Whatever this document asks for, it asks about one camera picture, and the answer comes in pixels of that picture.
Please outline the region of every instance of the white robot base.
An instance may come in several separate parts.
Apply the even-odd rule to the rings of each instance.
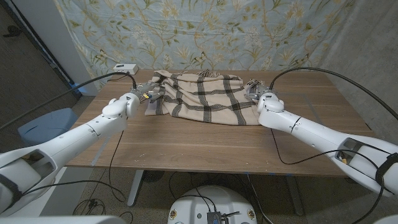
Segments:
[[[168,224],[208,224],[209,222],[211,224],[257,224],[253,206],[237,192],[217,185],[198,187],[198,191],[201,196],[211,199],[215,206],[210,200],[201,198],[196,189],[192,189],[173,203]],[[215,212],[221,212],[222,221],[214,220],[214,217],[208,219],[209,208],[204,200],[210,206],[209,215],[216,216]]]

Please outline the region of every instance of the blue cushion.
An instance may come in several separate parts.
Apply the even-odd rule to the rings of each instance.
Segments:
[[[70,108],[47,113],[18,128],[18,133],[28,146],[49,141],[67,131],[75,124],[76,114]]]

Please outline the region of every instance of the table leg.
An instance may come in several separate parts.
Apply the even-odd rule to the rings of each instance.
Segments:
[[[132,180],[129,198],[127,200],[128,206],[133,206],[136,203],[136,200],[138,198],[139,187],[141,186],[142,183],[143,174],[144,170],[136,170],[136,174],[134,175],[134,179]]]
[[[289,188],[290,196],[292,197],[293,206],[296,215],[304,215],[303,205],[301,203],[299,187],[295,177],[286,176],[287,186]]]

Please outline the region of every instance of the gray wall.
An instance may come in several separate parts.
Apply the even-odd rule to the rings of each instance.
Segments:
[[[357,0],[320,68],[349,77],[398,111],[398,1]],[[381,139],[398,144],[398,121],[355,86],[330,77]]]
[[[77,85],[91,79],[53,1],[14,0],[14,3]],[[88,96],[98,93],[93,83],[79,90]]]

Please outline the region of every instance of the wooden table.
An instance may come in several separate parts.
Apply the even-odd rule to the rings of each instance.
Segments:
[[[238,75],[245,83],[254,78],[269,84],[278,72],[223,71],[221,74]],[[153,70],[139,70],[134,77],[138,83],[143,83],[152,76]],[[75,126],[101,114],[102,108],[110,99],[119,98],[130,87],[131,80],[127,77],[108,82],[79,117]],[[291,72],[280,77],[274,88],[278,97],[285,101],[285,109],[291,113],[337,131],[374,136],[357,112],[322,73]],[[281,163],[269,128],[210,124],[173,118],[169,114],[144,116],[146,108],[147,103],[142,104],[137,116],[128,119],[128,128],[123,134],[115,134],[98,141],[67,166],[109,167],[119,143],[112,167],[345,177],[325,156],[293,166]],[[287,133],[274,130],[274,135],[285,162],[295,162],[318,153]]]

